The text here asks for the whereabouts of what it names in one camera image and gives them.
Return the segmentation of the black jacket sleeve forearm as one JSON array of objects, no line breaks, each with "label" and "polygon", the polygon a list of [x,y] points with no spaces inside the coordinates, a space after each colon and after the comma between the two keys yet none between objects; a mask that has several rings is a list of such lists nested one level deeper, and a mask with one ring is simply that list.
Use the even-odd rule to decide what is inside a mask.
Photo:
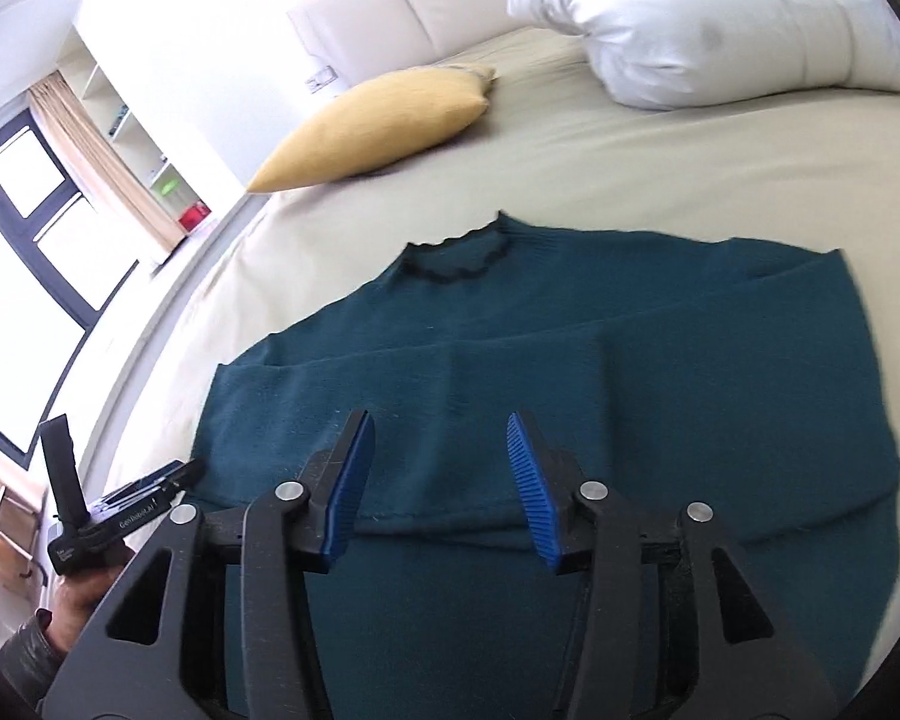
[{"label": "black jacket sleeve forearm", "polygon": [[0,647],[0,671],[30,709],[38,710],[66,653],[53,642],[53,613],[40,608]]}]

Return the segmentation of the person's left hand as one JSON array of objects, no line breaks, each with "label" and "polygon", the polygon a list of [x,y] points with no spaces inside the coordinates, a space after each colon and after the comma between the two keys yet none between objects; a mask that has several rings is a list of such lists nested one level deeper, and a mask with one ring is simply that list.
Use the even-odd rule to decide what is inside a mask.
[{"label": "person's left hand", "polygon": [[134,551],[130,546],[121,546],[116,551],[113,566],[86,569],[61,580],[50,608],[52,619],[45,631],[46,640],[53,649],[61,655],[68,655],[74,649],[95,608],[133,557]]}]

